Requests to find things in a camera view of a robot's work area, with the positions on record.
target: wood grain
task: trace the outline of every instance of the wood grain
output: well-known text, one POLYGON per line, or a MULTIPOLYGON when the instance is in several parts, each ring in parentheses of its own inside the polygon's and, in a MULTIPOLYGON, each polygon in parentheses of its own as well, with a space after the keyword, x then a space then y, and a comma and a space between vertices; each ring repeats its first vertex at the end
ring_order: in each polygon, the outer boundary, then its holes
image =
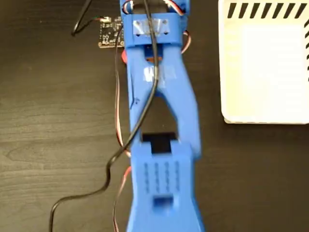
MULTIPOLYGON (((1 232, 47 231, 54 201, 99 188, 117 148, 113 50, 97 48, 95 24, 70 37, 82 4, 12 0, 0 8, 1 232)), ((87 16, 118 10, 117 1, 94 1, 87 16)), ((217 1, 192 1, 189 24, 193 43, 184 61, 203 139, 196 195, 208 231, 308 232, 308 126, 226 125, 220 112, 217 1)), ((127 136, 124 67, 121 76, 127 136)), ((166 113, 155 104, 144 129, 173 128, 166 113)), ((56 231, 112 231, 112 201, 127 165, 123 157, 113 167, 105 194, 62 205, 56 231)), ((121 231, 131 199, 129 183, 119 202, 121 231)))

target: robotic arm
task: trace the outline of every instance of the robotic arm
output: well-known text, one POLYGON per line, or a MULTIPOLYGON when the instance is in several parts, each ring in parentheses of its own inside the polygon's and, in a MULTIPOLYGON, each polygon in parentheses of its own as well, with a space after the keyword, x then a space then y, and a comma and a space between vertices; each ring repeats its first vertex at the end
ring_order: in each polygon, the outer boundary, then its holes
MULTIPOLYGON (((174 3, 185 14, 169 8, 152 14, 152 22, 160 57, 156 95, 165 99, 174 114, 178 138, 140 131, 135 136, 131 146, 134 197, 127 232, 205 231, 194 197, 194 162, 201 155, 197 102, 181 55, 190 5, 185 0, 174 3), (158 151, 156 141, 169 145, 158 151)), ((146 15, 135 14, 125 0, 120 0, 120 6, 133 130, 154 79, 152 41, 146 15)))

